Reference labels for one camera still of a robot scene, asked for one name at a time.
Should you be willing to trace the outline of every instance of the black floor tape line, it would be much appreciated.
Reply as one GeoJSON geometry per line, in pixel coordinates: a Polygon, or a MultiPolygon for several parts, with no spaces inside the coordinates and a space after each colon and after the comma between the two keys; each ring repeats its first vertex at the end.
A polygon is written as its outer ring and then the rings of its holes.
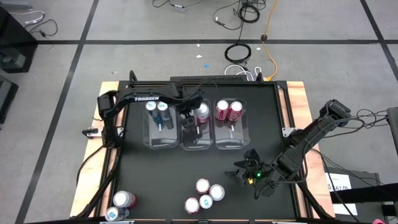
{"type": "Polygon", "coordinates": [[[398,80],[398,67],[397,67],[394,57],[392,56],[392,54],[390,52],[390,49],[388,49],[388,46],[387,46],[388,42],[384,40],[384,37],[380,32],[379,26],[377,25],[376,21],[374,20],[372,12],[371,12],[368,4],[366,3],[366,1],[361,0],[361,4],[362,4],[363,9],[365,10],[365,13],[366,13],[368,19],[369,19],[369,22],[372,25],[372,28],[374,30],[374,33],[376,34],[377,39],[380,41],[381,48],[383,49],[383,52],[386,55],[388,64],[390,65],[394,76],[398,80]]]}
{"type": "MultiPolygon", "coordinates": [[[[387,44],[398,44],[398,40],[385,40],[387,44]]],[[[68,45],[156,45],[156,44],[234,44],[234,39],[182,39],[182,40],[38,40],[39,44],[68,45]]],[[[241,39],[243,44],[261,44],[261,40],[241,39]]],[[[381,44],[380,40],[267,40],[267,44],[381,44]]]]}
{"type": "Polygon", "coordinates": [[[40,178],[40,175],[43,170],[45,159],[47,157],[47,154],[49,153],[49,149],[50,149],[52,139],[54,137],[55,129],[57,128],[57,124],[60,119],[61,112],[62,112],[63,106],[65,104],[65,100],[67,99],[70,84],[71,84],[73,76],[75,74],[75,70],[76,70],[77,64],[79,62],[81,51],[83,50],[83,46],[84,46],[83,40],[85,40],[87,38],[87,34],[90,29],[91,22],[93,21],[94,13],[97,8],[98,1],[99,0],[93,1],[93,5],[91,6],[90,13],[88,14],[88,18],[87,18],[85,27],[83,29],[83,33],[81,34],[81,37],[80,37],[80,40],[82,40],[82,42],[78,45],[78,47],[76,49],[75,56],[73,57],[72,64],[70,65],[67,78],[65,80],[65,83],[63,84],[61,95],[58,100],[57,107],[55,108],[55,112],[52,117],[49,130],[47,131],[47,135],[45,136],[42,150],[40,151],[39,158],[36,162],[35,169],[33,171],[32,177],[30,178],[29,185],[27,187],[24,199],[23,199],[21,207],[19,209],[16,221],[15,221],[16,224],[21,224],[25,221],[30,203],[33,198],[33,194],[36,190],[37,183],[39,182],[39,178],[40,178]]]}

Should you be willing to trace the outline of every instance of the paper sign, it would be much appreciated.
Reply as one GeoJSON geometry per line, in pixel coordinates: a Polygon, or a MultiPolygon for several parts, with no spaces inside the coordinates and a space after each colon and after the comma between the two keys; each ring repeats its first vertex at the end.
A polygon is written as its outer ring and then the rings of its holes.
{"type": "MultiPolygon", "coordinates": [[[[328,181],[328,188],[329,191],[333,191],[333,187],[331,186],[330,178],[327,173],[326,175],[326,180],[328,181]]],[[[343,174],[330,174],[330,177],[333,181],[333,185],[335,186],[336,191],[339,190],[348,190],[351,189],[351,183],[349,182],[349,176],[348,175],[343,175],[343,174]]],[[[355,204],[346,204],[348,209],[351,211],[353,215],[358,215],[356,211],[355,204]]],[[[344,207],[342,204],[333,204],[333,209],[336,214],[342,214],[342,215],[349,215],[347,209],[344,207]]]]}

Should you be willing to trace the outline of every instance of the blue can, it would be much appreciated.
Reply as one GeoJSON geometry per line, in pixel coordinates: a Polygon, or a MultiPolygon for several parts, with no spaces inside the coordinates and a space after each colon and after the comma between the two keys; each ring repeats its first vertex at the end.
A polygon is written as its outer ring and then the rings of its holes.
{"type": "Polygon", "coordinates": [[[156,102],[154,101],[148,101],[147,104],[145,105],[145,108],[147,109],[149,115],[152,117],[156,125],[162,125],[162,117],[160,116],[157,108],[156,108],[156,102]]]}

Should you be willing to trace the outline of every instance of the soda can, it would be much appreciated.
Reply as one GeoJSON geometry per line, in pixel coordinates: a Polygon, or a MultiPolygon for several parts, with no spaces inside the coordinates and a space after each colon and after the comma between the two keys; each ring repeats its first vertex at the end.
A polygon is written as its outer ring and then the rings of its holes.
{"type": "Polygon", "coordinates": [[[129,216],[130,212],[126,208],[110,207],[107,209],[105,219],[109,222],[121,221],[129,216]]]}
{"type": "Polygon", "coordinates": [[[202,195],[199,204],[204,209],[210,208],[213,205],[213,199],[209,195],[202,195]]]}
{"type": "Polygon", "coordinates": [[[200,107],[196,109],[198,123],[206,123],[209,120],[210,110],[206,103],[201,103],[200,107]]]}
{"type": "Polygon", "coordinates": [[[154,101],[148,101],[145,104],[145,108],[148,111],[149,115],[152,117],[156,125],[163,124],[162,122],[162,117],[160,117],[159,112],[156,109],[156,102],[154,101]]]}
{"type": "Polygon", "coordinates": [[[136,204],[136,201],[136,195],[124,190],[119,191],[113,196],[113,204],[118,208],[132,208],[136,204]]]}
{"type": "Polygon", "coordinates": [[[225,100],[220,100],[216,106],[216,119],[219,121],[224,121],[228,116],[228,102],[225,100]]]}
{"type": "Polygon", "coordinates": [[[217,202],[224,198],[225,190],[220,184],[215,184],[210,187],[209,194],[213,201],[217,202]]]}
{"type": "Polygon", "coordinates": [[[232,129],[233,126],[235,126],[236,123],[237,123],[237,121],[230,121],[230,120],[227,119],[227,120],[224,122],[224,125],[225,125],[227,128],[232,129]]]}
{"type": "Polygon", "coordinates": [[[231,103],[229,107],[228,119],[230,121],[237,121],[242,115],[242,104],[238,101],[231,103]]]}
{"type": "Polygon", "coordinates": [[[199,194],[207,194],[210,189],[210,183],[208,180],[201,178],[197,181],[195,188],[199,194]]]}
{"type": "Polygon", "coordinates": [[[196,214],[199,212],[199,202],[196,198],[188,198],[185,202],[184,209],[188,214],[196,214]]]}
{"type": "Polygon", "coordinates": [[[216,123],[216,126],[218,128],[222,128],[225,125],[225,120],[224,121],[220,121],[220,120],[216,119],[215,123],[216,123]]]}
{"type": "Polygon", "coordinates": [[[162,118],[162,121],[166,125],[167,129],[173,129],[173,118],[167,103],[158,102],[157,110],[159,111],[160,117],[162,118]]]}
{"type": "Polygon", "coordinates": [[[203,123],[203,124],[198,124],[198,127],[200,129],[200,131],[204,131],[207,129],[207,127],[209,126],[209,122],[203,123]]]}

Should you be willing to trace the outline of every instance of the silver can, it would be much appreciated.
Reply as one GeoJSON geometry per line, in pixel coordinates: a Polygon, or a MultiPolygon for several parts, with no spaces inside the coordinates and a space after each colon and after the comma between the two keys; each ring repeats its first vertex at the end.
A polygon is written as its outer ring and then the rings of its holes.
{"type": "Polygon", "coordinates": [[[204,209],[210,208],[213,205],[213,199],[209,195],[202,195],[199,204],[204,209]]]}
{"type": "Polygon", "coordinates": [[[119,191],[113,196],[113,204],[118,208],[132,208],[136,204],[136,201],[136,195],[124,190],[119,191]]]}
{"type": "Polygon", "coordinates": [[[157,126],[160,124],[163,124],[162,117],[160,117],[160,114],[156,109],[156,102],[148,101],[145,104],[145,109],[148,111],[149,115],[154,120],[154,122],[156,123],[157,126]]]}
{"type": "Polygon", "coordinates": [[[105,219],[109,222],[120,221],[129,216],[130,212],[126,208],[110,207],[107,209],[105,219]]]}
{"type": "Polygon", "coordinates": [[[200,107],[196,109],[197,121],[200,124],[207,123],[209,120],[210,110],[206,103],[201,103],[200,107]]]}
{"type": "Polygon", "coordinates": [[[220,184],[215,184],[210,187],[209,194],[213,201],[220,201],[225,196],[225,190],[220,184]]]}
{"type": "Polygon", "coordinates": [[[167,103],[158,102],[157,109],[159,110],[160,117],[162,118],[162,121],[166,125],[167,129],[173,129],[173,118],[167,103]]]}

